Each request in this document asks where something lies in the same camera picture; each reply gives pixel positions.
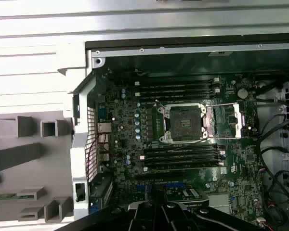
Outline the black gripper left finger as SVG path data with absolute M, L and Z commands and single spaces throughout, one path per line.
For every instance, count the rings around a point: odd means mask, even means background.
M 61 231 L 152 231 L 156 218 L 157 188 L 155 185 L 145 187 L 146 200 L 131 204 L 125 210 L 118 205 L 105 207 L 71 222 Z

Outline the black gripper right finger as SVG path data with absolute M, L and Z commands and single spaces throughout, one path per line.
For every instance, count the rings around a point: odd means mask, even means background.
M 166 187 L 158 187 L 158 205 L 172 231 L 262 231 L 257 225 L 233 217 L 210 206 L 194 211 L 183 209 L 183 205 L 169 202 Z

